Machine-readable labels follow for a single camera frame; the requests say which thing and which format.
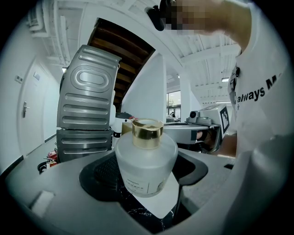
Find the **metal panel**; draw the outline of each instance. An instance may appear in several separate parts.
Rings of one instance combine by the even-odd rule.
[[[61,162],[111,150],[112,130],[57,130],[57,148]]]
[[[120,60],[98,48],[80,47],[61,85],[58,127],[109,129],[111,97]]]

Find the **frosted white bottle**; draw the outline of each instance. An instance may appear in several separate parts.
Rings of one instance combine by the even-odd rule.
[[[174,167],[178,147],[163,133],[163,126],[151,119],[135,120],[132,132],[122,135],[115,146],[124,185],[136,196],[158,194]]]

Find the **window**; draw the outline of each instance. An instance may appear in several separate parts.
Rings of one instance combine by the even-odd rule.
[[[181,118],[181,91],[166,94],[166,116],[172,112],[177,119]]]

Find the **floor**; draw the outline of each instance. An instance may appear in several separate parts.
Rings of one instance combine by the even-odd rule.
[[[37,166],[46,161],[48,152],[54,150],[56,137],[41,145],[21,161],[7,176],[6,185],[9,191],[15,191],[22,187],[24,182],[31,181],[39,176]]]

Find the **yellow object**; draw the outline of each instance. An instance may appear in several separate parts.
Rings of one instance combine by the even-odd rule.
[[[121,127],[121,135],[132,131],[133,124],[132,123],[123,123]]]
[[[143,149],[154,149],[160,145],[164,123],[153,119],[133,121],[133,144]]]

